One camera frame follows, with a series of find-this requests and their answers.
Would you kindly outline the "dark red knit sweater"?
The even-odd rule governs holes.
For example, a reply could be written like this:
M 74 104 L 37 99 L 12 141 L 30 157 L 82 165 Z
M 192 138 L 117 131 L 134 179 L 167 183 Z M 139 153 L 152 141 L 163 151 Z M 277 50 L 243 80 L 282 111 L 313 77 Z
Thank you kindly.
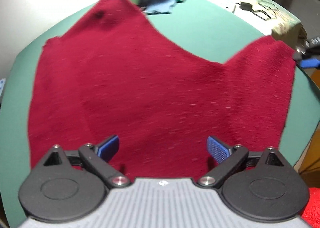
M 211 135 L 252 151 L 276 147 L 292 55 L 269 36 L 210 62 L 160 34 L 129 0 L 99 0 L 42 49 L 29 109 L 31 166 L 52 145 L 73 150 L 113 134 L 113 165 L 131 178 L 199 178 Z

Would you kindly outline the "pale patterned bed sheet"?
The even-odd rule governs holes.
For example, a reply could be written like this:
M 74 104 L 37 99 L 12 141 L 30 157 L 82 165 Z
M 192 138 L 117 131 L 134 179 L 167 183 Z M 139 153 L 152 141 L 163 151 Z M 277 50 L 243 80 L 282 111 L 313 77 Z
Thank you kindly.
M 208 0 L 253 26 L 265 36 L 272 36 L 294 47 L 303 30 L 301 21 L 272 0 Z M 240 2 L 252 4 L 253 11 L 240 9 Z

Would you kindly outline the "black power adapter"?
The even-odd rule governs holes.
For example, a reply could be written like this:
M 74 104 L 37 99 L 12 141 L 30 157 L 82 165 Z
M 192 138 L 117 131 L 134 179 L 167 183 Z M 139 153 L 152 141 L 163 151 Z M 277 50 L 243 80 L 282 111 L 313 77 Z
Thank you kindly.
M 252 4 L 248 2 L 240 2 L 240 9 L 249 12 L 253 11 Z

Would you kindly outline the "green table cloth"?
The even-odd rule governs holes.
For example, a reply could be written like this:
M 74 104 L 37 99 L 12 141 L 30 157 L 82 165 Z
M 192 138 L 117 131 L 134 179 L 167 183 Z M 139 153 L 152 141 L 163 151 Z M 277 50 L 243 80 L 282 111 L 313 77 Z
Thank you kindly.
M 18 227 L 25 214 L 18 189 L 30 171 L 27 118 L 37 62 L 45 42 L 64 34 L 85 13 L 80 10 L 54 24 L 17 55 L 6 81 L 1 104 L 1 197 L 10 227 Z M 171 14 L 150 17 L 162 34 L 202 58 L 225 62 L 259 38 L 254 27 L 207 0 L 187 0 Z M 295 81 L 280 151 L 296 165 L 319 121 L 317 86 L 300 69 Z

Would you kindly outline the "bright red fleece jacket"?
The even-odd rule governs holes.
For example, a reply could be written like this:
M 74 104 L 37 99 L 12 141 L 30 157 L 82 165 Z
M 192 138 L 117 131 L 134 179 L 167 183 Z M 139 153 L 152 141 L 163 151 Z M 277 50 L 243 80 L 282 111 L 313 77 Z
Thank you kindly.
M 310 198 L 302 218 L 312 227 L 320 228 L 320 188 L 309 188 Z

